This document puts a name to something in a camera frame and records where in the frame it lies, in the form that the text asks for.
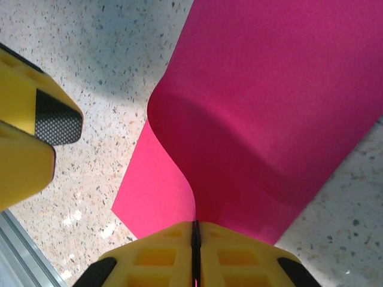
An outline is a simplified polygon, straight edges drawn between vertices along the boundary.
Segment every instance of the curved pink sheet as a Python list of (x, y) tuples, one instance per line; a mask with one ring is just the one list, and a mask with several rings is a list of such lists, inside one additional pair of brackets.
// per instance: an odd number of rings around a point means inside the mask
[(194, 1), (148, 120), (200, 220), (279, 239), (383, 113), (382, 15), (379, 0)]

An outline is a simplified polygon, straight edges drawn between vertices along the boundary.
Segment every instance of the black rubber pad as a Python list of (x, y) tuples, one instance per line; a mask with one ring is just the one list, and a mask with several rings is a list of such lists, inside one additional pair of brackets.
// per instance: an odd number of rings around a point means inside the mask
[(284, 257), (278, 263), (296, 287), (321, 287), (301, 263)]
[(113, 257), (91, 264), (73, 287), (102, 287), (116, 264), (117, 260)]
[(83, 128), (81, 114), (41, 90), (36, 91), (35, 136), (50, 145), (79, 140)]

